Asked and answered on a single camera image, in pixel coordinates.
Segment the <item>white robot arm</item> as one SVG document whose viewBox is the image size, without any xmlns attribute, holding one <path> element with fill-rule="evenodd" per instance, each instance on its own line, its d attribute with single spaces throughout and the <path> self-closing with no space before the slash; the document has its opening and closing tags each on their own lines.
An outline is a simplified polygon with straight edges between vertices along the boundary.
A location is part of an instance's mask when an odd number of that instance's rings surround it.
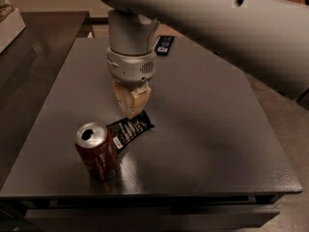
<svg viewBox="0 0 309 232">
<path fill-rule="evenodd" d="M 309 109 L 309 7 L 284 0 L 100 0 L 108 5 L 107 66 L 128 118 L 144 109 L 164 23 Z"/>
</svg>

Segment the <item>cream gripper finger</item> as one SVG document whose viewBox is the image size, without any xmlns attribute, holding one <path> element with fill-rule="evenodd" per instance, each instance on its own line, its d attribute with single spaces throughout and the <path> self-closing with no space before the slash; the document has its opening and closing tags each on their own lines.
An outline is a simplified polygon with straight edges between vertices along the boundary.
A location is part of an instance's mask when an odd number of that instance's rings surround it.
<svg viewBox="0 0 309 232">
<path fill-rule="evenodd" d="M 122 86 L 116 80 L 112 80 L 112 87 L 121 111 L 125 115 L 132 114 L 132 91 Z"/>
<path fill-rule="evenodd" d="M 150 98 L 151 92 L 152 89 L 148 81 L 130 92 L 129 118 L 134 118 L 143 111 Z"/>
</svg>

